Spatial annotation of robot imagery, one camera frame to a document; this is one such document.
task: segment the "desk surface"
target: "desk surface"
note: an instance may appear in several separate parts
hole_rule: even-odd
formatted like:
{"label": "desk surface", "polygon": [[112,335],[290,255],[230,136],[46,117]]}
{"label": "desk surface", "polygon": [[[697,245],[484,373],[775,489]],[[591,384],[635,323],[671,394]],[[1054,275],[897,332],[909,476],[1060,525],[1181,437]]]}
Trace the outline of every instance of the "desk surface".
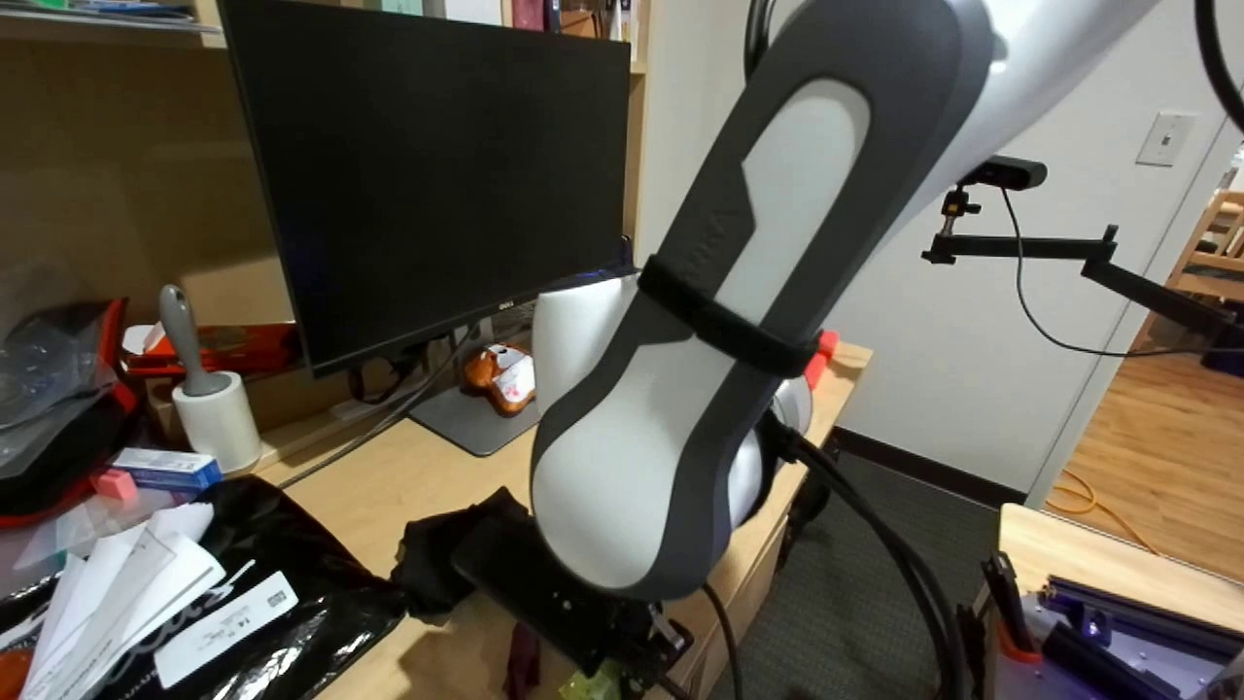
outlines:
{"label": "desk surface", "polygon": [[[817,384],[813,441],[828,437],[866,357],[872,355],[859,346],[841,346],[832,368]],[[528,500],[528,453],[534,437],[521,437],[493,460],[469,460],[420,424],[399,420],[344,462],[296,481],[288,493],[311,516],[319,516],[368,570],[388,577],[410,523],[473,504],[496,486],[511,486],[512,498]],[[296,476],[296,467],[275,455],[266,460],[255,476],[284,481]],[[780,537],[800,480],[804,467],[785,467],[771,489],[771,500],[734,534],[725,564],[712,577],[728,608],[745,570],[757,564],[762,547]],[[671,603],[671,613],[701,642],[715,639],[715,620],[704,596]],[[511,629],[512,620],[484,596],[469,596],[446,628],[406,620],[376,648],[337,678],[328,696],[502,696]],[[550,648],[544,683],[534,696],[557,696],[557,683],[569,674],[569,661]]]}
{"label": "desk surface", "polygon": [[1244,591],[1236,582],[1071,525],[1054,512],[1003,504],[1003,554],[1015,564],[1017,591],[1041,591],[1049,577],[1067,577],[1124,598],[1244,629]]}

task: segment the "black monitor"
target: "black monitor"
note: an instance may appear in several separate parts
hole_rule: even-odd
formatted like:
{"label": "black monitor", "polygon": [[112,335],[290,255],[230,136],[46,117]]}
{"label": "black monitor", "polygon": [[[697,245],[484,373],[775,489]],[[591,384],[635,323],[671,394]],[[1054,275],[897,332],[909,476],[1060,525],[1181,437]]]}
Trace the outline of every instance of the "black monitor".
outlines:
{"label": "black monitor", "polygon": [[311,373],[626,265],[629,51],[222,0]]}

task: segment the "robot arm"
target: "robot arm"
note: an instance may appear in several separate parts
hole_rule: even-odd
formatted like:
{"label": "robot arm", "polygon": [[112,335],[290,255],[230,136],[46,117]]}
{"label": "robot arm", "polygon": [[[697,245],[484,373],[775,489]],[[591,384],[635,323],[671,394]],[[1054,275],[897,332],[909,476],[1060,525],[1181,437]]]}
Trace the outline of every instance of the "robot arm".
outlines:
{"label": "robot arm", "polygon": [[585,582],[697,591],[731,469],[872,248],[1041,117],[1155,0],[810,0],[754,68],[594,368],[539,420],[534,512]]}

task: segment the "hardwood floor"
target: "hardwood floor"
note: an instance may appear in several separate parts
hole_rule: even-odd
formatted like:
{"label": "hardwood floor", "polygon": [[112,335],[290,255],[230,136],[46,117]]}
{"label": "hardwood floor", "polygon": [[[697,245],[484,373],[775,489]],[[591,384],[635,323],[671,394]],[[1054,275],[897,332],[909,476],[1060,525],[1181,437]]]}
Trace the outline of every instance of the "hardwood floor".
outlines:
{"label": "hardwood floor", "polygon": [[1244,376],[1124,363],[1046,510],[1244,582]]}

